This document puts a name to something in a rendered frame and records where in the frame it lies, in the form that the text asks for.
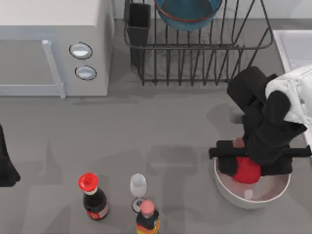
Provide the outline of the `red apple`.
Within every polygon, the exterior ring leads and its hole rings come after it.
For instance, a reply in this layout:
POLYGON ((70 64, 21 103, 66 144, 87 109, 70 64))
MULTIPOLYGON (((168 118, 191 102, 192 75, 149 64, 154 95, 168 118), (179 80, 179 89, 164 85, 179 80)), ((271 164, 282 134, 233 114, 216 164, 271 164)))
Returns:
POLYGON ((257 183, 261 178, 261 166, 249 157, 236 157, 237 170, 233 179, 244 184, 257 183))

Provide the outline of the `white bowl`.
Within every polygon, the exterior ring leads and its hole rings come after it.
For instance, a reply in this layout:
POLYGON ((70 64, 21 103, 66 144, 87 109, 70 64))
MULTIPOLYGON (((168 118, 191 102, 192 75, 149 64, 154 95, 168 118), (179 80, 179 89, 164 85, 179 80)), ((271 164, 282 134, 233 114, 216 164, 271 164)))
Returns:
POLYGON ((213 159, 214 180, 220 194, 231 204, 243 209, 258 209, 279 199, 288 189, 291 174, 261 176, 254 184, 237 182, 233 176, 217 170, 217 158, 213 159))

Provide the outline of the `clear wine glass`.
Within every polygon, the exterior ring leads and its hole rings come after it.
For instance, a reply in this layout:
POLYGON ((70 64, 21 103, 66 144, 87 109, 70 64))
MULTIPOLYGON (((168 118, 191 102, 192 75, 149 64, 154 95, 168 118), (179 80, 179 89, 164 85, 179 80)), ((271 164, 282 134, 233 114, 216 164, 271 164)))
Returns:
POLYGON ((132 175, 130 179, 130 191, 134 196, 132 210, 137 214, 140 212, 141 203, 146 200, 144 197, 146 190, 147 182, 145 176, 139 173, 132 175))

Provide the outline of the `orange bottle with pink cap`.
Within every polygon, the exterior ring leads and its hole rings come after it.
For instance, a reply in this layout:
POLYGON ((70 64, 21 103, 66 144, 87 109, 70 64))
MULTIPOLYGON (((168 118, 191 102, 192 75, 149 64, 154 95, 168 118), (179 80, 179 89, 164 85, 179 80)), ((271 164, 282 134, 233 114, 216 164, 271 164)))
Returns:
POLYGON ((159 211, 151 200, 144 200, 136 217, 136 234, 160 234, 159 228, 159 211))

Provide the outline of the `white sink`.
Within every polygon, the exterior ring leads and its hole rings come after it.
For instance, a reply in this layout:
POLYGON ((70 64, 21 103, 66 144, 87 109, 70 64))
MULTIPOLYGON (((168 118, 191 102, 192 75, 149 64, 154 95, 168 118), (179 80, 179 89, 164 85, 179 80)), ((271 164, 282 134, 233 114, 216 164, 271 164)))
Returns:
POLYGON ((312 30, 273 30, 283 69, 312 64, 312 30))

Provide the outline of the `dark bottle with red cap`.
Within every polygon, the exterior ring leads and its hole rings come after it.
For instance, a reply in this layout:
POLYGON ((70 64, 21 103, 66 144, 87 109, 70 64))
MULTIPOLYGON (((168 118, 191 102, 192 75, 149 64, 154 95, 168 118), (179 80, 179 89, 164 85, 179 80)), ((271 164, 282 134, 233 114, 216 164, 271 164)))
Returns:
POLYGON ((109 212, 106 194, 98 186, 99 178, 92 172, 84 173, 78 179, 78 187, 83 191, 83 206, 92 220, 102 220, 109 212))

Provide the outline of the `blue bowl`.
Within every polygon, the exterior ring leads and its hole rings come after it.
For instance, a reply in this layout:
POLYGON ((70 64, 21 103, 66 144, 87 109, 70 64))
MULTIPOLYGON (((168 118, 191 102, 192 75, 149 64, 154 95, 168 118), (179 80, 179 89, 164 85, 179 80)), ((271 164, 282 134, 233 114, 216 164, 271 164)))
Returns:
POLYGON ((179 31, 196 31, 208 25, 223 0, 154 0, 160 18, 179 31))

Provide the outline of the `black utensil holder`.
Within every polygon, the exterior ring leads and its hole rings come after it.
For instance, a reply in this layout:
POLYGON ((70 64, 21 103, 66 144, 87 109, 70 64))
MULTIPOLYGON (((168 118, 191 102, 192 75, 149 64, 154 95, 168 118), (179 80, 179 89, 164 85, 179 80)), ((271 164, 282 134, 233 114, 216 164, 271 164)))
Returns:
POLYGON ((151 6, 145 3, 132 3, 131 0, 125 0, 124 21, 131 45, 131 65, 139 67, 142 55, 141 51, 134 47, 145 47, 147 44, 151 24, 151 6))

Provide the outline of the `round microwave knob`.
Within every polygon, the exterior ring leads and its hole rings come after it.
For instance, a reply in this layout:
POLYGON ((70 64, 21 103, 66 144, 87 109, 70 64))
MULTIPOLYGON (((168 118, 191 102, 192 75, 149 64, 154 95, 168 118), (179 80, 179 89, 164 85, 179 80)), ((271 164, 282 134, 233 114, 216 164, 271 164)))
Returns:
POLYGON ((70 45, 69 52, 74 58, 82 60, 90 58, 93 54, 91 46, 84 42, 70 45))
POLYGON ((93 67, 85 65, 77 67, 75 75, 81 80, 93 80, 97 76, 97 72, 93 67))

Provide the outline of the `pale microwave oven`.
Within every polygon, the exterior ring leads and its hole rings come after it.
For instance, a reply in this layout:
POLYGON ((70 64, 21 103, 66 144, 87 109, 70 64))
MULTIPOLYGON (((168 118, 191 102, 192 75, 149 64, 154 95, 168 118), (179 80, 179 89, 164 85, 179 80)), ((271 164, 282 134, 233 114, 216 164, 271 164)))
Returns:
POLYGON ((0 0, 0 39, 56 41, 64 68, 66 97, 108 93, 114 44, 112 0, 0 0), (84 42, 93 54, 76 59, 69 46, 84 42), (75 69, 91 66, 97 76, 81 80, 75 69))

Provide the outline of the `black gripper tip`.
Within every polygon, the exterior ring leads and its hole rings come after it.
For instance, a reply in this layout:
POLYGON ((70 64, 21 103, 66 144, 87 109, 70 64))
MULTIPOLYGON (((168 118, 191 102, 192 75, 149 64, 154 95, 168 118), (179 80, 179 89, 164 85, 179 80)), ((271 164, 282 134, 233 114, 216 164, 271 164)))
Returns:
POLYGON ((13 187, 19 181, 20 174, 9 157, 3 127, 0 124, 0 188, 13 187))

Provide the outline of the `microwave glass door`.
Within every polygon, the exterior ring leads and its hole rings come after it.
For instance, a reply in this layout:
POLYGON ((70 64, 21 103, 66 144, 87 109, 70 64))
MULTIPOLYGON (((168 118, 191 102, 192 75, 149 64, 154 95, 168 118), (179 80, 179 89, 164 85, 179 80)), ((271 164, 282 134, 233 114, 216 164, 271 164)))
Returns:
MULTIPOLYGON (((59 96, 42 40, 44 39, 0 39, 0 97, 59 96)), ((53 43, 64 81, 58 45, 56 41, 49 40, 53 43)))

